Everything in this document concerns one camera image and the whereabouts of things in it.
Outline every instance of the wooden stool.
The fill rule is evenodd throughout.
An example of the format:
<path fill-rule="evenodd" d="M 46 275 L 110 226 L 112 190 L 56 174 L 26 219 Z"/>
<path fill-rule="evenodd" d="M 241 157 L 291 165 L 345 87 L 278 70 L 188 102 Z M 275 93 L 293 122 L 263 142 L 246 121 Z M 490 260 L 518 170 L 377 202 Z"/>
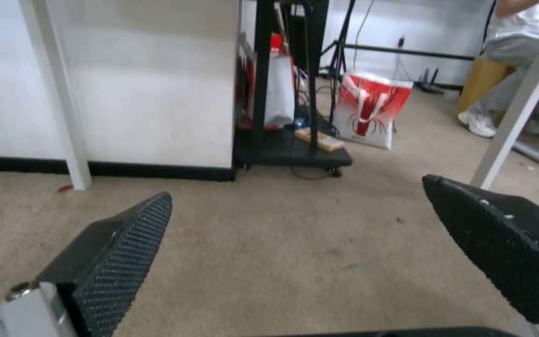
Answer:
<path fill-rule="evenodd" d="M 475 59 L 463 88 L 463 94 L 457 104 L 457 114 L 469 109 L 488 90 L 494 88 L 513 72 L 515 72 L 515 68 L 495 60 L 482 57 Z"/>

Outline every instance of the white wall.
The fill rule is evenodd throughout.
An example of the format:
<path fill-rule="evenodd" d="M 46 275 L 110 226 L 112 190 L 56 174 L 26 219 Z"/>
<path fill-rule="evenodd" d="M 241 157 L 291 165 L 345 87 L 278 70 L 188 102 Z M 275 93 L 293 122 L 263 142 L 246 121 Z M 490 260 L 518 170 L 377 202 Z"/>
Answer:
<path fill-rule="evenodd" d="M 61 153 L 18 0 L 0 0 L 0 156 Z"/>
<path fill-rule="evenodd" d="M 95 161 L 230 167 L 237 0 L 54 0 Z"/>
<path fill-rule="evenodd" d="M 349 2 L 332 0 L 324 46 L 340 33 Z M 355 44 L 357 30 L 370 0 L 357 0 L 351 15 L 347 43 Z M 400 36 L 405 36 L 404 48 L 455 55 L 475 56 L 481 49 L 484 27 L 492 0 L 376 0 L 359 35 L 359 44 L 395 48 Z M 347 66 L 353 65 L 352 49 L 346 50 Z M 331 53 L 321 59 L 329 64 Z M 437 82 L 462 85 L 471 62 L 422 56 L 402 55 L 401 61 L 410 77 L 416 81 L 425 68 L 440 68 Z M 392 77 L 396 58 L 391 53 L 358 51 L 357 68 Z M 406 79 L 402 72 L 398 79 Z"/>

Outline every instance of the person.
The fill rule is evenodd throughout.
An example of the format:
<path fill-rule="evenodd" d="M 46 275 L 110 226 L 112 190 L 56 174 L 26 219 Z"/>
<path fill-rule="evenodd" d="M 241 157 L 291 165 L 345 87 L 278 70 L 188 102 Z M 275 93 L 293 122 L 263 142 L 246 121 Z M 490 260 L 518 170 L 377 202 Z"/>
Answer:
<path fill-rule="evenodd" d="M 496 0 L 483 54 L 516 71 L 458 114 L 458 120 L 470 132 L 487 138 L 496 134 L 494 116 L 509 108 L 538 51 L 539 0 Z M 539 123 L 539 102 L 530 120 Z"/>

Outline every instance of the beige carpet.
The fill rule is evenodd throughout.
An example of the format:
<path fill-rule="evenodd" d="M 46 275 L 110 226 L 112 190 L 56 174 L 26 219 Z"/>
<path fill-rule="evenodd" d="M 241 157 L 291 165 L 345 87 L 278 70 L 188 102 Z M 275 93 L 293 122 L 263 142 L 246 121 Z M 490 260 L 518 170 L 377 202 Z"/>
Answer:
<path fill-rule="evenodd" d="M 66 176 L 0 173 L 0 299 L 88 223 L 168 190 L 170 227 L 118 337 L 476 325 L 527 335 L 421 188 L 428 173 L 468 181 L 488 141 L 420 92 L 397 126 L 392 151 L 348 144 L 355 164 L 340 179 L 253 167 L 234 183 L 96 177 L 60 194 Z M 493 189 L 539 203 L 539 165 L 511 154 Z"/>

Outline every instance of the white shirt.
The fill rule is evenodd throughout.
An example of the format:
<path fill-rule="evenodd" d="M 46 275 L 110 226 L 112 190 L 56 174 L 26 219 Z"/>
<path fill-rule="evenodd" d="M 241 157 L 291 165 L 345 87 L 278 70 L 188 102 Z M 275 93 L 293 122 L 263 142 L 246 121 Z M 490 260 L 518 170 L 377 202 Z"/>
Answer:
<path fill-rule="evenodd" d="M 539 4 L 507 17 L 497 17 L 492 14 L 486 43 L 510 36 L 539 39 Z"/>

